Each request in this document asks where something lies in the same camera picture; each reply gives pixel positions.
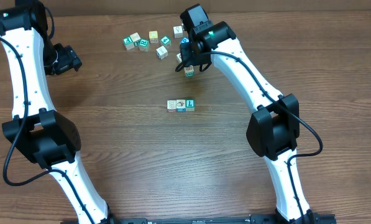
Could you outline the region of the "green L wooden block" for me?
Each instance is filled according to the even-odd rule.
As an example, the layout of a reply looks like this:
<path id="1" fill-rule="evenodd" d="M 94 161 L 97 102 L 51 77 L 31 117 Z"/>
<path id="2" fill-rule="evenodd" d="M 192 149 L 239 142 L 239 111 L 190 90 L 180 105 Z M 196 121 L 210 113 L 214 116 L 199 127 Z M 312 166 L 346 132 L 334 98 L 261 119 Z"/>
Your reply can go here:
<path id="1" fill-rule="evenodd" d="M 195 101 L 192 99 L 186 99 L 185 101 L 185 109 L 186 111 L 194 111 L 195 110 Z"/>

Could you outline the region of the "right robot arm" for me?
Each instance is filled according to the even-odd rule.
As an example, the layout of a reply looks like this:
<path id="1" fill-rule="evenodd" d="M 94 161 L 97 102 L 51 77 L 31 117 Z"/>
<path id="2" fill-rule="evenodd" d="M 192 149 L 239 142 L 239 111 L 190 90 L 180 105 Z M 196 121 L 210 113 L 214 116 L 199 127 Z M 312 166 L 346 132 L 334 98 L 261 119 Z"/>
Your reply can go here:
<path id="1" fill-rule="evenodd" d="M 269 84 L 245 54 L 234 31 L 225 22 L 214 24 L 200 4 L 185 9 L 180 19 L 189 41 L 180 45 L 182 62 L 177 70 L 213 65 L 220 70 L 251 113 L 247 140 L 268 167 L 276 194 L 278 223 L 316 223 L 303 195 L 296 165 L 300 126 L 299 103 Z"/>

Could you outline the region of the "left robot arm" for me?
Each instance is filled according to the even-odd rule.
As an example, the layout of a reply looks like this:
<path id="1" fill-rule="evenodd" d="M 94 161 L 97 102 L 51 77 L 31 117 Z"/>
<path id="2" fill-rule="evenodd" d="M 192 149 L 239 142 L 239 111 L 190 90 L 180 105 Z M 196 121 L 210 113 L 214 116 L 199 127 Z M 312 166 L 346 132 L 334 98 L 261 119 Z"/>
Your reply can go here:
<path id="1" fill-rule="evenodd" d="M 117 223 L 97 193 L 81 161 L 81 139 L 75 124 L 54 107 L 47 75 L 60 75 L 82 65 L 71 46 L 52 44 L 52 14 L 40 1 L 16 1 L 0 10 L 0 42 L 4 47 L 14 95 L 12 120 L 2 124 L 11 146 L 3 166 L 6 184 L 12 153 L 17 149 L 43 172 L 20 186 L 50 174 L 75 209 L 77 223 Z"/>

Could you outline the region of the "blue edged squirrel block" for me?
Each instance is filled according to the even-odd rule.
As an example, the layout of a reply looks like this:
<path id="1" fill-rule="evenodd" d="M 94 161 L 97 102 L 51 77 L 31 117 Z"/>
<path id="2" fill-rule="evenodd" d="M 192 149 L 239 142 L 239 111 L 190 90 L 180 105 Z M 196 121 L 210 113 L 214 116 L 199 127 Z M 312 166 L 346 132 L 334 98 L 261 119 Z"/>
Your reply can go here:
<path id="1" fill-rule="evenodd" d="M 177 112 L 186 111 L 186 100 L 176 100 L 176 111 Z"/>

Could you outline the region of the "red letter wooden block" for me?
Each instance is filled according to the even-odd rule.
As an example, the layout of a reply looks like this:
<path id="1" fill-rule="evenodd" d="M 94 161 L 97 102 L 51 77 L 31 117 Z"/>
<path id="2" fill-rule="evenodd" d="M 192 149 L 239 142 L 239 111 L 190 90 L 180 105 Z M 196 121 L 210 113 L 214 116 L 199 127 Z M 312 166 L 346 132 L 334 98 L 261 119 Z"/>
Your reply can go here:
<path id="1" fill-rule="evenodd" d="M 168 100 L 167 101 L 167 111 L 169 113 L 175 113 L 176 112 L 176 100 Z"/>

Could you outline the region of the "green B wooden block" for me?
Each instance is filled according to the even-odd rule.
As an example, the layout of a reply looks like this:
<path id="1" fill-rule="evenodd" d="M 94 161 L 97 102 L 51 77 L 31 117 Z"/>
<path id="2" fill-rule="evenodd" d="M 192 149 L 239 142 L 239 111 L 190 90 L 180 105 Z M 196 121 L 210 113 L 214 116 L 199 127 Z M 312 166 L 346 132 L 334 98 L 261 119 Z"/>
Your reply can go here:
<path id="1" fill-rule="evenodd" d="M 185 77 L 192 77 L 195 75 L 195 70 L 193 66 L 185 67 L 184 68 Z"/>

